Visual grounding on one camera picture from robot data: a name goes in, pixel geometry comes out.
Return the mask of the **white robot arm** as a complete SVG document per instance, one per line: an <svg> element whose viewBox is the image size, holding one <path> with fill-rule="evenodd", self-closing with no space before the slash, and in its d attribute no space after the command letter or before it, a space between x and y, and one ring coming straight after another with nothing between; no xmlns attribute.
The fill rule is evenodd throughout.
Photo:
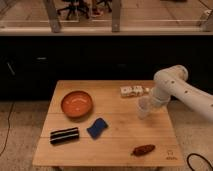
<svg viewBox="0 0 213 171"><path fill-rule="evenodd" d="M186 82L188 70L183 65L161 69L154 74L154 87L149 93L152 107L160 108L170 101L172 96L185 105L213 121L213 95L206 93Z"/></svg>

